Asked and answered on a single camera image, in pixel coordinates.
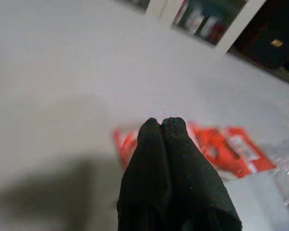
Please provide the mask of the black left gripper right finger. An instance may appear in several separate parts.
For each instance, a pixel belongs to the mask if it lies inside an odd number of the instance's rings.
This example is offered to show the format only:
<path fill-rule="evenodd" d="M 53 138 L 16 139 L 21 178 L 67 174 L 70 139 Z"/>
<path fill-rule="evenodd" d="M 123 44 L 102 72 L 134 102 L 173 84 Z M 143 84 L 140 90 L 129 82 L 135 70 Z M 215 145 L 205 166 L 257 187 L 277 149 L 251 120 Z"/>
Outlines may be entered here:
<path fill-rule="evenodd" d="M 180 231 L 240 231 L 221 177 L 189 137 L 182 118 L 161 124 L 172 181 L 171 219 Z"/>

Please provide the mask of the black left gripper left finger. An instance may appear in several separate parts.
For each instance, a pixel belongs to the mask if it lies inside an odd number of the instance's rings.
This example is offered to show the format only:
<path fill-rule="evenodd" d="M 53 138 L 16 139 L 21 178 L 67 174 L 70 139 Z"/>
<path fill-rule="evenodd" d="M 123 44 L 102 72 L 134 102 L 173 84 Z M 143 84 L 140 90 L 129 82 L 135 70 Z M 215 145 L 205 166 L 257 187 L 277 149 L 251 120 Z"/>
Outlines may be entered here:
<path fill-rule="evenodd" d="M 163 231 L 171 179 L 161 126 L 148 119 L 126 168 L 117 203 L 119 231 Z"/>

